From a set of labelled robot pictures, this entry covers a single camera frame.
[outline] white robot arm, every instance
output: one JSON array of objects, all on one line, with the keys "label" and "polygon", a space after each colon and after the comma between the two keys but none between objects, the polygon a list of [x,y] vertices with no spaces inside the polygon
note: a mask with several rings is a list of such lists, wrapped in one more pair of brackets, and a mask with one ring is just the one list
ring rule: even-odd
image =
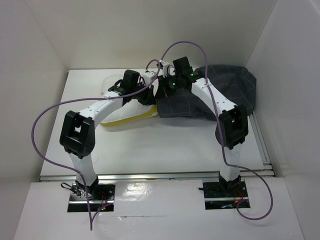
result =
[{"label": "white robot arm", "polygon": [[[170,66],[167,62],[161,62],[163,68]],[[175,75],[170,75],[169,71],[163,71],[159,77],[159,88],[156,98],[169,96],[179,88],[185,88],[199,97],[215,114],[213,101],[206,84],[205,78],[199,72],[194,72],[187,57],[182,57],[173,61]],[[230,165],[238,166],[242,143],[248,135],[248,115],[244,106],[237,106],[228,100],[211,83],[209,87],[214,95],[215,104],[218,111],[217,119],[222,126],[223,139],[220,139],[218,127],[215,136],[221,144],[223,140],[225,156]],[[219,173],[219,181],[225,191],[231,191],[240,181],[240,170],[237,167],[227,166],[224,162]]]},{"label": "white robot arm", "polygon": [[[154,105],[156,100],[153,93],[153,86],[141,91],[132,97],[131,95],[146,87],[146,82],[150,83],[156,73],[146,72],[142,76],[136,71],[126,70],[123,79],[110,87],[104,95],[105,100],[99,100],[80,112],[69,111],[65,117],[60,135],[60,144],[69,154],[73,166],[80,171],[85,179],[89,193],[94,197],[98,186],[98,177],[93,168],[91,152],[95,147],[95,129],[112,112],[121,108],[132,98],[138,99],[143,105]],[[84,182],[80,175],[76,174],[76,184],[84,189]]]}]

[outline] cable tie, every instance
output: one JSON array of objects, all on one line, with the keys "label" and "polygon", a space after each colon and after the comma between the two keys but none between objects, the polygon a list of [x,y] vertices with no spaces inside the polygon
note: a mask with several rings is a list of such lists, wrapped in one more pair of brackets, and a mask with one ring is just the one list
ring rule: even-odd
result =
[{"label": "cable tie", "polygon": [[202,89],[205,89],[205,88],[207,88],[207,87],[209,87],[209,86],[214,86],[211,82],[208,82],[208,83],[205,83],[204,84],[204,87],[202,87]]}]

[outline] white table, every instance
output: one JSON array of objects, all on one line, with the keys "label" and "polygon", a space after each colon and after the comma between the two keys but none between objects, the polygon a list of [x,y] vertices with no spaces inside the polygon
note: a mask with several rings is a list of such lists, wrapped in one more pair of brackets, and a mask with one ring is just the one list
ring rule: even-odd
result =
[{"label": "white table", "polygon": [[[71,70],[61,101],[100,97],[103,80],[125,69]],[[46,157],[72,167],[59,144],[62,124],[69,110],[80,111],[93,101],[59,107]],[[192,118],[154,116],[118,127],[98,126],[92,152],[99,175],[136,173],[218,172],[222,164],[221,146],[215,138],[216,122]],[[241,165],[263,170],[263,160],[249,121],[249,134],[240,157]],[[73,176],[72,171],[44,162],[41,176]]]},{"label": "white table", "polygon": [[[265,180],[274,206],[260,221],[235,209],[205,210],[201,180],[117,182],[114,212],[99,213],[93,231],[87,212],[67,212],[70,191],[59,182],[32,183],[14,239],[303,240],[284,180]],[[246,179],[246,186],[251,208],[241,212],[260,217],[270,206],[267,188],[258,178]]]}]

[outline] white wall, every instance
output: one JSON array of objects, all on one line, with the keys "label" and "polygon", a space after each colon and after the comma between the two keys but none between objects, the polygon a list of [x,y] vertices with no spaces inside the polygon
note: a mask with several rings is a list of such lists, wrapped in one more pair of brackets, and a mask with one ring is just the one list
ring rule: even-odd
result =
[{"label": "white wall", "polygon": [[[0,238],[10,240],[42,166],[30,140],[32,123],[60,99],[66,70],[24,0],[0,5]],[[44,153],[55,114],[37,129]]]},{"label": "white wall", "polygon": [[[276,0],[26,0],[70,69],[144,68],[180,40],[210,63],[244,65]],[[177,46],[168,59],[189,56]]]},{"label": "white wall", "polygon": [[273,166],[305,239],[319,239],[320,0],[278,0],[247,67]]}]

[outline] plaid fabric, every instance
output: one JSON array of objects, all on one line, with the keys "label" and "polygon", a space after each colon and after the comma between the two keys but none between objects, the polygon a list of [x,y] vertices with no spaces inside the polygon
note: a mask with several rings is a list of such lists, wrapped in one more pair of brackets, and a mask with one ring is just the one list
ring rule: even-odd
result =
[{"label": "plaid fabric", "polygon": [[[196,69],[205,73],[205,67]],[[248,115],[252,114],[256,103],[257,79],[242,66],[211,65],[208,67],[210,82],[226,98],[237,105],[244,105]],[[168,98],[156,100],[156,107],[161,118],[204,117],[215,121],[213,112],[197,96],[187,89],[178,89]]]}]

